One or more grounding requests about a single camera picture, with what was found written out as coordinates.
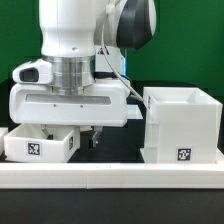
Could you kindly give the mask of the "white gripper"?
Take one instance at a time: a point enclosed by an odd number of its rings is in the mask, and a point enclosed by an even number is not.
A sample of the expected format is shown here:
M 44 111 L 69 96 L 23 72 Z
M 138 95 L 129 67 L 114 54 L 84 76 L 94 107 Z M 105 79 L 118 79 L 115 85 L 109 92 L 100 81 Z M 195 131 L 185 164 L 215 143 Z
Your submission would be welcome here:
M 47 140 L 53 134 L 47 125 L 95 126 L 92 145 L 96 147 L 101 126 L 122 127 L 128 119 L 128 91 L 118 80 L 98 79 L 83 95 L 63 96 L 47 85 L 16 84 L 10 92 L 9 112 L 15 123 L 44 124 Z

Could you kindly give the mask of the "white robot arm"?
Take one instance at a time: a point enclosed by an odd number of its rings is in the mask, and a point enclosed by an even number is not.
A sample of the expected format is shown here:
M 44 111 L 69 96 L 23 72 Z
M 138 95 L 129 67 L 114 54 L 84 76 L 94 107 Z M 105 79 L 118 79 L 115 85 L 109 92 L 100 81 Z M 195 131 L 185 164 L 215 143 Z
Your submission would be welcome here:
M 156 28 L 154 0 L 39 0 L 41 58 L 13 71 L 11 119 L 40 125 L 116 126 L 135 91 L 117 71 L 97 79 L 96 47 L 139 49 Z

